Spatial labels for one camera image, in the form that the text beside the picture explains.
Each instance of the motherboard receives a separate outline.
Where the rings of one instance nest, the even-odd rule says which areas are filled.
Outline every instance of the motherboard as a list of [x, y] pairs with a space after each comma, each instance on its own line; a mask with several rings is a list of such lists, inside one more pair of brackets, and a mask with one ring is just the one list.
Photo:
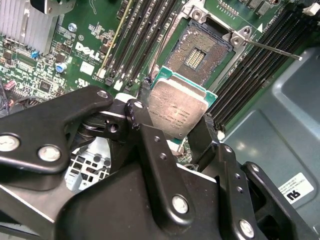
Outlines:
[[224, 128], [319, 28], [303, 0], [55, 1], [0, 2], [2, 116], [88, 85], [137, 97], [166, 67], [218, 96]]
[[[228, 29], [212, 19], [236, 31], [246, 28], [250, 39], [257, 41], [292, 4], [285, 0], [76, 1], [71, 11], [49, 19], [53, 33], [41, 38], [49, 43], [29, 39], [26, 44], [28, 31], [21, 42], [15, 22], [19, 6], [15, 4], [15, 15], [6, 16], [13, 2], [3, 0], [0, 5], [2, 82], [11, 82], [6, 89], [17, 97], [47, 100], [88, 85], [98, 85], [113, 95], [135, 96], [141, 81], [162, 65], [215, 92], [252, 45], [235, 49]], [[190, 13], [195, 7], [198, 11]], [[202, 14], [208, 17], [199, 21]], [[46, 16], [39, 12], [29, 19], [27, 27], [32, 21], [33, 25], [47, 21], [42, 15]], [[12, 27], [6, 29], [10, 21]], [[44, 31], [41, 26], [38, 23], [40, 28], [30, 30], [29, 35]], [[48, 50], [38, 47], [48, 44]]]

